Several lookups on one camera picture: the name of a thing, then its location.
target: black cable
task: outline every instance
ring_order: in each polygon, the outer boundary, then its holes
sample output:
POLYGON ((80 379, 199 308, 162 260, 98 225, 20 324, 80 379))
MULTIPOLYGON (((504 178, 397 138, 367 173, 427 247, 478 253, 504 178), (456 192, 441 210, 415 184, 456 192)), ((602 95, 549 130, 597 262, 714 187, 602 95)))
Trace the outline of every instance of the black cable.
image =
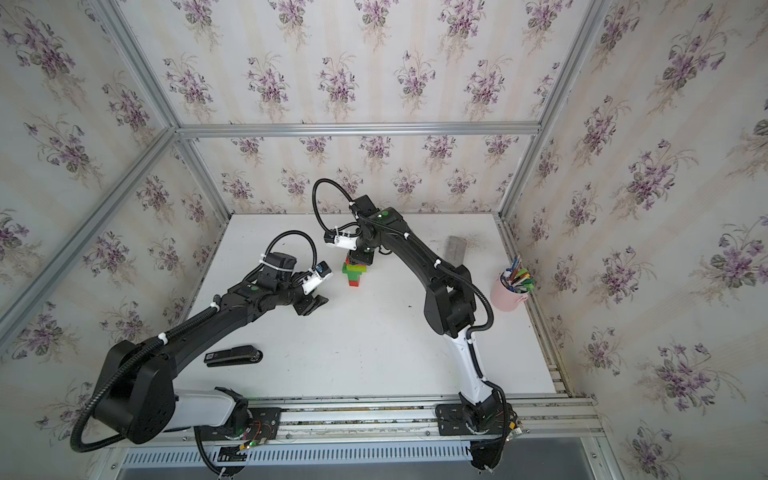
MULTIPOLYGON (((312 248, 312 269, 310 269, 310 272, 315 269, 317 266, 317 248, 315 247, 315 242, 312 241, 312 237, 307 235, 301 230, 288 230, 285 232, 282 232, 280 235, 275 237, 270 244, 266 247, 266 250, 264 250, 264 255, 268 255, 272 249, 277 245, 277 242, 280 241, 280 239, 288 237, 289 235, 299 235, 301 237, 306 238, 306 241, 310 242, 310 248, 312 248)), ((243 277, 243 281, 248 281, 249 278, 251 278, 256 272, 259 272, 262 268, 264 268, 263 263, 259 263, 259 265, 251 270, 245 277, 243 277)))
MULTIPOLYGON (((218 308, 212 306, 206 308, 186 322, 180 323, 174 328, 168 330, 165 333, 166 338, 168 341, 171 341, 172 339, 183 335, 190 329, 193 329, 195 326, 211 318, 218 311, 218 308)), ((144 359, 146 359, 152 352, 161 348, 163 345, 165 345, 165 342, 159 338, 155 338, 149 341, 149 343, 141 347, 138 352, 126 360, 120 366, 120 368, 117 369, 117 371, 115 371, 115 373, 113 373, 106 382, 104 382, 104 385, 101 386, 98 392, 96 392, 91 397, 91 399, 88 400, 88 403, 85 404, 85 407, 83 407, 80 416, 72 426, 72 434, 69 438, 69 446, 72 448, 72 450, 78 453, 93 452, 94 450, 101 449, 107 445, 112 445, 115 442, 119 442, 122 439, 125 439, 123 435, 118 433, 117 435, 113 435, 97 442, 83 443, 83 431, 85 430, 85 426, 88 424, 88 420, 90 419, 91 415, 93 415, 93 412, 96 409, 96 405, 98 405, 101 399, 104 398, 104 396, 112 390, 118 381, 120 381, 131 370, 133 370, 140 362, 144 361, 144 359)))
POLYGON ((215 475, 218 475, 219 478, 234 477, 236 473, 243 469, 243 467, 236 466, 221 467, 219 470, 216 470, 217 467, 210 460, 210 458, 208 458, 208 454, 203 448, 203 439, 200 436, 200 427, 194 427, 194 442, 197 444, 197 453, 200 454, 200 459, 202 459, 205 466, 207 466, 208 469, 211 470, 215 475))
MULTIPOLYGON (((337 182, 331 180, 330 178, 320 178, 312 186, 312 210, 315 213, 315 218, 317 219, 317 223, 320 224, 320 226, 323 228, 323 230, 326 233, 335 233, 335 230, 331 230, 328 227, 326 227, 326 225, 323 223, 323 219, 320 218, 320 212, 317 210, 317 187, 319 187, 320 184, 331 184, 334 187, 336 187, 336 189, 338 189, 344 195, 344 197, 346 198, 346 201, 351 203, 353 200, 352 200, 352 197, 346 192, 346 190, 344 190, 344 187, 339 185, 337 182)), ((343 227, 339 228, 339 230, 344 230, 345 228, 353 227, 355 225, 357 225, 357 222, 349 222, 347 225, 344 225, 343 227)), ((360 229, 358 228, 356 232, 351 233, 349 236, 357 237, 359 235, 360 235, 360 229)))

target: stacked blocks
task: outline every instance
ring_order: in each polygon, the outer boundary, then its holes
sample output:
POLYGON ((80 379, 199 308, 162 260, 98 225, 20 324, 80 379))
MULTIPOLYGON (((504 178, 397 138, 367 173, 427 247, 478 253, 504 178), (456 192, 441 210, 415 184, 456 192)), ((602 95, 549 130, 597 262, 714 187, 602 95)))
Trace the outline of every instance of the stacked blocks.
POLYGON ((345 273, 349 280, 349 286, 360 286, 360 276, 366 271, 365 265, 352 265, 349 263, 349 256, 344 260, 341 267, 342 273, 345 273))

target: floral wallpaper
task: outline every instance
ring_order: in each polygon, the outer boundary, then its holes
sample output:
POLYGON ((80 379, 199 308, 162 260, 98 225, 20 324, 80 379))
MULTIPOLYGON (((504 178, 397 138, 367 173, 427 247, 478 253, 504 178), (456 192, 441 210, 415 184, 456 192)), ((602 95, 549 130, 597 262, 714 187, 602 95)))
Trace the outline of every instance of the floral wallpaper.
MULTIPOLYGON (((498 210, 529 141, 518 135, 376 135, 201 138, 194 146, 236 214, 312 212, 312 184, 321 177, 353 197, 367 194, 402 212, 467 213, 498 210)), ((165 201, 162 193, 153 198, 165 201)), ((346 211, 342 200, 333 189, 318 190, 321 211, 346 211)))
MULTIPOLYGON (((0 420, 18 440, 5 445, 4 476, 25 475, 32 450, 50 465, 39 475, 87 478, 97 454, 74 453, 68 439, 107 351, 178 324, 191 305, 223 226, 173 151, 134 193, 0 356, 0 420)), ((16 212, 3 215, 18 239, 5 251, 29 257, 35 244, 15 227, 16 212)), ((110 432, 97 422, 89 429, 98 438, 110 432)))
POLYGON ((766 12, 614 2, 508 219, 625 478, 768 476, 766 12))
POLYGON ((3 1, 0 31, 2 315, 161 124, 87 0, 3 1))
POLYGON ((118 4, 182 121, 226 124, 536 120, 589 2, 118 4))

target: white arm segment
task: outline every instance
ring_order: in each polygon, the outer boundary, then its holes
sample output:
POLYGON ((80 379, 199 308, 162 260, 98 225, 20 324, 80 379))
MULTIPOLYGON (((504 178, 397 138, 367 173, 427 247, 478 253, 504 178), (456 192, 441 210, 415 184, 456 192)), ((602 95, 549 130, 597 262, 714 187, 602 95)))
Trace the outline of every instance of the white arm segment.
MULTIPOLYGON (((456 338, 451 338, 451 336, 448 335, 443 336, 450 343, 451 351, 456 360, 460 391, 464 398, 474 405, 491 396, 492 390, 491 387, 484 384, 478 377, 478 374, 475 371, 475 366, 472 364, 472 355, 469 353, 469 344, 467 343, 466 337, 468 328, 469 327, 467 326, 459 331, 456 338)), ((483 367, 482 360, 480 359, 478 341, 475 337, 472 337, 472 342, 475 347, 475 355, 477 356, 478 365, 480 365, 480 371, 484 372, 485 367, 483 367)))
POLYGON ((218 390, 174 390, 179 397, 166 430, 196 425, 223 425, 235 408, 235 400, 218 390))

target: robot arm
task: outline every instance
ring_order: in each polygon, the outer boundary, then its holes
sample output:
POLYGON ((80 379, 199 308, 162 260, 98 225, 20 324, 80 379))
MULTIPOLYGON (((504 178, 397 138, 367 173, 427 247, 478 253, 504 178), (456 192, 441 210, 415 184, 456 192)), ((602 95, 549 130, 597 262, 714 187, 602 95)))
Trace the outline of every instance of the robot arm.
POLYGON ((378 247, 385 247, 397 255, 416 275, 425 288, 424 317, 435 333, 442 335, 451 346, 460 377, 459 397, 466 425, 475 433, 486 433, 498 415, 503 414, 502 435, 487 442, 473 442, 472 464, 479 469, 493 469, 501 459, 505 441, 510 432, 510 421, 516 415, 506 402, 501 387, 485 377, 477 349, 474 332, 487 330, 493 325, 493 311, 482 292, 472 284, 469 270, 463 265, 453 266, 439 258, 409 228, 397 210, 377 208, 367 195, 352 200, 336 182, 321 179, 313 188, 313 203, 317 186, 333 184, 349 201, 349 209, 356 218, 356 240, 349 235, 326 230, 324 241, 332 247, 349 250, 350 263, 370 265, 378 247), (475 323, 475 296, 488 315, 482 326, 475 323))
MULTIPOLYGON (((311 240, 310 244, 316 258, 311 240)), ((250 422, 247 399, 222 388, 174 391, 173 379, 220 339, 276 306, 293 305, 298 315, 305 316, 328 302, 325 297, 312 295, 319 283, 333 275, 325 262, 309 272, 294 273, 296 258, 271 253, 271 247, 262 265, 223 296, 216 295, 203 312, 158 337, 138 345, 123 340, 109 350, 96 393, 72 429, 73 450, 90 452, 122 439, 141 444, 166 429, 196 425, 219 427, 217 431, 225 436, 242 435, 250 422), (91 414, 118 434, 83 443, 82 433, 91 414)))

